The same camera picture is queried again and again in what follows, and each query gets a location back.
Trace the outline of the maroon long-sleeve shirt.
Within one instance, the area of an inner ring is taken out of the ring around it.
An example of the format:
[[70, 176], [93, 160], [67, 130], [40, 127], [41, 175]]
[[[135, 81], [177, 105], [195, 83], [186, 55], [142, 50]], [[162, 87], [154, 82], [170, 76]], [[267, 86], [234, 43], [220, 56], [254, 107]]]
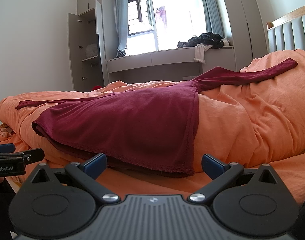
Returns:
[[71, 155], [103, 153], [110, 161], [165, 173], [194, 173], [199, 93], [222, 85], [273, 79], [297, 66], [292, 58], [257, 72], [215, 67], [191, 81], [105, 96], [52, 100], [31, 126]]

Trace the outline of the pile of dark clothes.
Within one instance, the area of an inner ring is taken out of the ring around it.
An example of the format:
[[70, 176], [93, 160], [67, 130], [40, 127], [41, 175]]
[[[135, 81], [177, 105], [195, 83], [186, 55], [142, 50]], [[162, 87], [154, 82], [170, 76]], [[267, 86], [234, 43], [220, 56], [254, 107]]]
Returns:
[[212, 32], [202, 33], [200, 36], [190, 38], [187, 42], [178, 42], [178, 48], [195, 47], [198, 44], [212, 46], [214, 49], [220, 49], [224, 46], [223, 37]]

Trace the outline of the red item behind bed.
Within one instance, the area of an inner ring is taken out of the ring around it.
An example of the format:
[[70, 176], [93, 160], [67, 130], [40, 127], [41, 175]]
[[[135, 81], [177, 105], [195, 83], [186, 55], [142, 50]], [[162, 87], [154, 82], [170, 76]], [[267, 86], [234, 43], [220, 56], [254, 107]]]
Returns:
[[97, 85], [97, 86], [94, 86], [94, 87], [91, 89], [91, 91], [94, 91], [94, 90], [97, 90], [97, 89], [101, 89], [101, 88], [103, 88], [103, 87], [100, 86], [100, 85]]

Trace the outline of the open grey wardrobe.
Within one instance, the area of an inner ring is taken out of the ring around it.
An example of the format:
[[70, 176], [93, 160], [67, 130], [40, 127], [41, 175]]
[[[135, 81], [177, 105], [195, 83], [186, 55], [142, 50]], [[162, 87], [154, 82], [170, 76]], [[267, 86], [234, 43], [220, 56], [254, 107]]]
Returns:
[[90, 92], [108, 84], [101, 3], [80, 15], [68, 14], [68, 48], [73, 87]]

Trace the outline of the grey window bench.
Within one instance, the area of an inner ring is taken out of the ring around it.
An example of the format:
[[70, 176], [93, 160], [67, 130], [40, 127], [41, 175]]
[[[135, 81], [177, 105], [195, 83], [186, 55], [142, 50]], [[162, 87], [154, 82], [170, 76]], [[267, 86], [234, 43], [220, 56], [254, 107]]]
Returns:
[[235, 71], [235, 52], [232, 46], [209, 49], [205, 64], [195, 62], [195, 48], [153, 51], [115, 58], [107, 61], [108, 80], [126, 83], [144, 83], [154, 80], [182, 81], [220, 66]]

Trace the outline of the white folded item on shelf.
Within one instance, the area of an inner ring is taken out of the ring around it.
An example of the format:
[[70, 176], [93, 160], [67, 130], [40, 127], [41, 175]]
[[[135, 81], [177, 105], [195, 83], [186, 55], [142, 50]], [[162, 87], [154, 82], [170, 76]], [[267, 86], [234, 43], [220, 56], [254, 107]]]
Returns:
[[85, 50], [85, 57], [90, 58], [98, 55], [98, 46], [96, 43], [89, 44]]

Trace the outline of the white garment hanging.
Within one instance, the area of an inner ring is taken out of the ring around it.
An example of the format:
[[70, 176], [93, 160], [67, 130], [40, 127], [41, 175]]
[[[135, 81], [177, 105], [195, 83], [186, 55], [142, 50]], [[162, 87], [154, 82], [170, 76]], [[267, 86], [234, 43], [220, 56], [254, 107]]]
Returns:
[[205, 45], [203, 43], [199, 43], [195, 46], [195, 57], [193, 60], [195, 62], [199, 62], [205, 64], [205, 52], [211, 49], [212, 45]]

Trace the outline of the tall grey right wardrobe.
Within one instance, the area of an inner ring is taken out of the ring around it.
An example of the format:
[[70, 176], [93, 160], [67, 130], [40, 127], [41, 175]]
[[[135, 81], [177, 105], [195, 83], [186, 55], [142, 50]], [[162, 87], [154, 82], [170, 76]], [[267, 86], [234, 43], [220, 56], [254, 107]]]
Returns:
[[253, 59], [267, 54], [262, 19], [256, 0], [224, 0], [227, 10], [236, 69], [248, 66]]

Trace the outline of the right blue curtain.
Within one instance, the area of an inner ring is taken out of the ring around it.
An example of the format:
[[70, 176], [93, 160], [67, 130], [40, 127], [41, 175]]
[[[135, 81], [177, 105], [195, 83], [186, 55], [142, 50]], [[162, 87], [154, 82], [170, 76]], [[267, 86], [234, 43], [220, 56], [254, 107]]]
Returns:
[[214, 34], [219, 34], [222, 38], [224, 38], [224, 29], [217, 0], [202, 0], [202, 2], [207, 31]]

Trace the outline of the blue curtain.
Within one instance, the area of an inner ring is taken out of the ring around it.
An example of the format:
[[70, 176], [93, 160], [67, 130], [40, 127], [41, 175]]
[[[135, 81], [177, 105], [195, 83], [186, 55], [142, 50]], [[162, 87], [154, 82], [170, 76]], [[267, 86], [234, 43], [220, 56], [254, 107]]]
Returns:
[[224, 38], [224, 29], [217, 0], [202, 0], [202, 2], [207, 31], [214, 34], [219, 34], [222, 38]]
[[117, 57], [126, 56], [126, 45], [128, 37], [128, 0], [116, 0], [116, 21], [119, 45]]

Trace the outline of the grey padded headboard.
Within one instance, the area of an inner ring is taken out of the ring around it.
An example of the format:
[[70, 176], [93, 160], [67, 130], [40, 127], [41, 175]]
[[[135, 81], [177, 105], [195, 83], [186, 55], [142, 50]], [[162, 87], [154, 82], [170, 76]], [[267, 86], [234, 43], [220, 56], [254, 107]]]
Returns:
[[305, 51], [305, 5], [267, 22], [269, 52], [302, 49]]

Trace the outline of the purple hanging garment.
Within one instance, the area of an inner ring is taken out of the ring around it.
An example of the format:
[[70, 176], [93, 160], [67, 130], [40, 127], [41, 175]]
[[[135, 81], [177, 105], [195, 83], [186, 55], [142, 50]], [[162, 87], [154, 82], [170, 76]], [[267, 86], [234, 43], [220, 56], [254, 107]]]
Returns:
[[167, 12], [166, 7], [164, 5], [158, 7], [155, 11], [155, 14], [159, 18], [161, 24], [167, 25]]

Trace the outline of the left blue curtain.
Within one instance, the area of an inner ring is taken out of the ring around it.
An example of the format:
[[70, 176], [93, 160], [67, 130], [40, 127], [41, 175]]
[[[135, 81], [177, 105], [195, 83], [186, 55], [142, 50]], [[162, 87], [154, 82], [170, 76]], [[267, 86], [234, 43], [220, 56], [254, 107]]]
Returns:
[[117, 57], [126, 56], [126, 45], [128, 37], [128, 0], [116, 0], [116, 21], [119, 45]]

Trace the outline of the window with frame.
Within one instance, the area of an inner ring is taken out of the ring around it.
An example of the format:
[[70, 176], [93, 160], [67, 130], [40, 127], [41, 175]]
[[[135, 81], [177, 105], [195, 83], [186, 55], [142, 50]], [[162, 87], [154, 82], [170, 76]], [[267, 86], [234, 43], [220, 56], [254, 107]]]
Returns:
[[[155, 11], [164, 5], [167, 25]], [[178, 42], [208, 32], [202, 0], [128, 0], [127, 55], [177, 48]]]

